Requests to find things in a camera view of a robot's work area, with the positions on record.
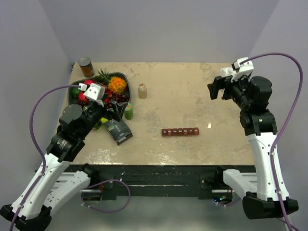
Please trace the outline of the green capped pill bottle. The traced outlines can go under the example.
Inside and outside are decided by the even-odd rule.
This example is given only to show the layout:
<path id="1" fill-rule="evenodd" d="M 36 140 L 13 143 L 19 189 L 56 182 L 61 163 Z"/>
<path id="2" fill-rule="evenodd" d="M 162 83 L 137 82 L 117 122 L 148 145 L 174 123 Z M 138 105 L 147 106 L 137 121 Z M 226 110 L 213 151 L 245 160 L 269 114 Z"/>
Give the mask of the green capped pill bottle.
<path id="1" fill-rule="evenodd" d="M 127 104 L 124 111 L 124 116 L 127 120 L 132 120 L 134 118 L 133 107 L 131 103 Z"/>

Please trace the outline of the red weekly pill organizer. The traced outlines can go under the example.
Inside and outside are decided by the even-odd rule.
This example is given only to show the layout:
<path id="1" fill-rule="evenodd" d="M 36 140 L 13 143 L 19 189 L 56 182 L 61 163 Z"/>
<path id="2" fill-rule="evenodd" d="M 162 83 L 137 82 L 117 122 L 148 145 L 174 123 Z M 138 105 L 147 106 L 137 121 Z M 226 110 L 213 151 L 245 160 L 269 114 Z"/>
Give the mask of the red weekly pill organizer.
<path id="1" fill-rule="evenodd" d="M 163 137 L 171 136 L 198 136 L 200 134 L 199 128 L 162 128 L 161 135 Z"/>

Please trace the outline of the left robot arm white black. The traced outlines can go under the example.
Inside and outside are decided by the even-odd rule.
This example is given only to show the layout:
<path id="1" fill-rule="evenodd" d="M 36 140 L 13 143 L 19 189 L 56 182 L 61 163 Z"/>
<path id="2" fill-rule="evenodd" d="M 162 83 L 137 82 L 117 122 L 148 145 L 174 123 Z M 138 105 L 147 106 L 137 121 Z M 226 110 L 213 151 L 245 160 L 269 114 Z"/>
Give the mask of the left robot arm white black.
<path id="1" fill-rule="evenodd" d="M 52 190 L 61 174 L 72 164 L 84 147 L 84 140 L 102 118 L 122 119 L 127 103 L 111 101 L 112 108 L 91 102 L 87 110 L 78 104 L 68 105 L 59 118 L 60 125 L 53 136 L 42 163 L 24 192 L 10 205 L 4 205 L 0 214 L 11 222 L 10 228 L 20 231 L 44 231 L 53 214 L 72 196 L 100 183 L 99 171 L 84 164 L 72 179 Z"/>

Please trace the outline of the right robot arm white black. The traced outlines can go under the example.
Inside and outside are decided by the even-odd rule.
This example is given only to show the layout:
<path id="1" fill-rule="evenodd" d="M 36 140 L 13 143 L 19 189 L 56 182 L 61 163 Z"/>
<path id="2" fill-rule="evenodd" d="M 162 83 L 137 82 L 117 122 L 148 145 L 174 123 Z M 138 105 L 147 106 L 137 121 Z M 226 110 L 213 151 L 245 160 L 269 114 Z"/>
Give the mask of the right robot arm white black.
<path id="1" fill-rule="evenodd" d="M 277 148 L 277 126 L 274 115 L 267 109 L 272 94 L 272 83 L 264 77 L 215 77 L 208 84 L 210 98 L 232 99 L 240 108 L 240 123 L 250 143 L 255 159 L 257 184 L 251 183 L 240 171 L 227 169 L 214 177 L 220 189 L 230 186 L 242 200 L 249 219 L 282 218 L 299 209 L 291 199 L 282 177 Z"/>

